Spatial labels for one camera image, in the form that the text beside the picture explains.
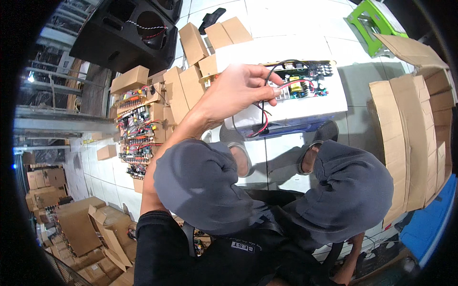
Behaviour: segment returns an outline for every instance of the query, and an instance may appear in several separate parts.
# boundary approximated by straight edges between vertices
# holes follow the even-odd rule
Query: black speaker cabinet
[[[159,8],[162,13],[173,23],[176,24],[180,19],[180,12],[183,0],[149,0]]]
[[[149,1],[106,0],[81,27],[70,55],[121,73],[142,65],[152,75],[173,63],[177,35]]]

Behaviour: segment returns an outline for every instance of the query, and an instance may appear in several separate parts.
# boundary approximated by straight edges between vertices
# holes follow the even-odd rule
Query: black shirt
[[[266,285],[276,275],[295,285],[337,285],[321,264],[287,237],[250,228],[219,237],[199,257],[164,211],[142,215],[136,228],[134,285]]]

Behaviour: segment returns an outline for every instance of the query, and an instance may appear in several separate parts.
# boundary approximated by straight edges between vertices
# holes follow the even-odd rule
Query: fingernail
[[[274,87],[273,88],[273,93],[275,94],[275,97],[277,97],[282,93],[282,90],[277,88],[277,87]]]

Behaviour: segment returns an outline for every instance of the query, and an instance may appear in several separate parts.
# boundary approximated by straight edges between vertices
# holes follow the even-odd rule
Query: finger
[[[281,90],[276,87],[262,86],[262,87],[252,88],[250,92],[252,96],[252,101],[255,102],[255,101],[261,101],[261,100],[266,100],[266,101],[273,100],[275,99],[275,97],[280,95]]]
[[[265,80],[260,77],[253,77],[248,79],[248,87],[262,87],[264,86]]]
[[[271,99],[271,100],[269,100],[269,104],[270,104],[270,106],[275,106],[275,105],[277,105],[277,100],[275,98]]]
[[[263,65],[245,65],[245,67],[249,71],[251,77],[260,77],[264,80],[270,72],[270,70]],[[269,80],[276,85],[284,84],[281,77],[274,72],[270,74]]]

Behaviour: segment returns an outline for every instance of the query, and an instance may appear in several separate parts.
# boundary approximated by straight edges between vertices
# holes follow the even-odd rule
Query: gray pants
[[[371,153],[328,140],[313,172],[318,186],[283,210],[310,232],[314,248],[376,226],[391,206],[393,178]],[[154,173],[163,205],[212,235],[234,233],[271,217],[269,206],[253,200],[237,181],[226,145],[194,139],[168,149]]]

